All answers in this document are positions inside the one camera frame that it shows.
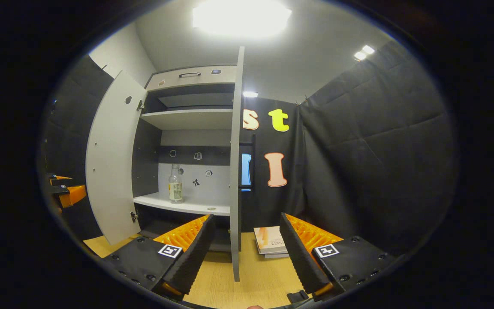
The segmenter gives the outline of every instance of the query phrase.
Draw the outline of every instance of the book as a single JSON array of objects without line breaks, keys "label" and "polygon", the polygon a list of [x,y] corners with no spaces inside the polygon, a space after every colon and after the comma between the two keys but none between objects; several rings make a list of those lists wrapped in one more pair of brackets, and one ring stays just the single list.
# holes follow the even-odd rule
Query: book
[{"label": "book", "polygon": [[255,241],[259,254],[286,254],[280,227],[255,227]]},{"label": "book", "polygon": [[288,258],[289,254],[265,254],[264,258]]}]

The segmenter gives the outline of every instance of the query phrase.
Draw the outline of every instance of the black fabric backdrop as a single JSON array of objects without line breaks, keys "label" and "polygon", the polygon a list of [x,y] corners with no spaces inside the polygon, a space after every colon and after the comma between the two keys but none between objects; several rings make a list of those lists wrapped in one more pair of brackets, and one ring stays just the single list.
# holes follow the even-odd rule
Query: black fabric backdrop
[{"label": "black fabric backdrop", "polygon": [[300,116],[307,209],[320,227],[403,254],[437,226],[455,189],[456,141],[443,99],[408,51],[381,47],[310,96]]},{"label": "black fabric backdrop", "polygon": [[[242,142],[249,142],[251,135],[256,135],[254,154],[250,152],[251,147],[240,147],[240,153],[251,153],[251,165],[255,168],[253,191],[241,192],[241,231],[252,232],[253,227],[279,225],[281,212],[298,215],[304,211],[304,137],[298,106],[294,104],[264,98],[243,98],[243,108],[255,111],[259,122],[257,129],[241,128],[239,135]],[[280,132],[273,128],[272,117],[268,113],[275,109],[288,114],[288,119],[283,120],[284,124],[289,125],[288,131]],[[284,155],[282,167],[283,176],[287,180],[285,186],[268,186],[270,172],[264,155],[269,152]]]},{"label": "black fabric backdrop", "polygon": [[[51,113],[45,129],[47,172],[74,178],[85,184],[85,155],[90,126],[102,97],[114,79],[86,55],[65,75],[53,93]],[[81,239],[102,236],[88,198],[67,207],[62,217]]]}]

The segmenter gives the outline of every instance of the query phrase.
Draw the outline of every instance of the cabinet shelf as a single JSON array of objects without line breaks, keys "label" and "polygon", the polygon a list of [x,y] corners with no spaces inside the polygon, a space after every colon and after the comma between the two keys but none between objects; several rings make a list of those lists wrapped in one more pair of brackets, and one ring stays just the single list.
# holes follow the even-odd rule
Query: cabinet shelf
[{"label": "cabinet shelf", "polygon": [[203,200],[196,198],[196,200],[189,200],[188,197],[184,197],[184,202],[180,204],[171,203],[167,192],[161,194],[156,192],[148,195],[138,196],[133,198],[133,201],[138,204],[155,207],[157,209],[167,209],[171,211],[196,213],[200,215],[226,215],[230,216],[230,206],[225,205],[222,201],[215,200]]},{"label": "cabinet shelf", "polygon": [[160,130],[230,130],[231,109],[187,109],[142,114],[144,119]]}]

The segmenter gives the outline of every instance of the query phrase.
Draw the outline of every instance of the ceiling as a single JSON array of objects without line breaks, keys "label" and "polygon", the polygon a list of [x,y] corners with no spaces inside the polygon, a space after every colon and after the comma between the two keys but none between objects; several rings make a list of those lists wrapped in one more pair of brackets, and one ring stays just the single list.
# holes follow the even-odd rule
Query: ceiling
[{"label": "ceiling", "polygon": [[351,68],[364,45],[391,40],[344,8],[315,0],[278,0],[292,10],[287,27],[271,37],[249,39],[204,33],[192,27],[192,8],[203,0],[175,0],[136,21],[137,34],[157,71],[237,63],[245,46],[244,90],[259,97],[302,102]]}]

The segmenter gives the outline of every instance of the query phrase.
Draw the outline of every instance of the light fixture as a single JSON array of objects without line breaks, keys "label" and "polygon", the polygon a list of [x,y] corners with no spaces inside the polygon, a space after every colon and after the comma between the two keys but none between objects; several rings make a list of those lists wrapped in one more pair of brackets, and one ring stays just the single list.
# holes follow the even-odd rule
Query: light fixture
[{"label": "light fixture", "polygon": [[259,93],[252,91],[243,91],[243,96],[246,98],[256,98],[257,96],[259,96]]},{"label": "light fixture", "polygon": [[208,0],[193,15],[194,27],[209,33],[263,37],[283,30],[291,10],[269,0]]},{"label": "light fixture", "polygon": [[359,61],[362,61],[363,59],[365,59],[367,57],[367,55],[365,55],[363,52],[359,51],[357,53],[355,53],[353,55],[356,59],[358,59]]},{"label": "light fixture", "polygon": [[374,49],[372,49],[369,45],[363,46],[362,50],[367,53],[368,55],[372,54],[375,52]]}]

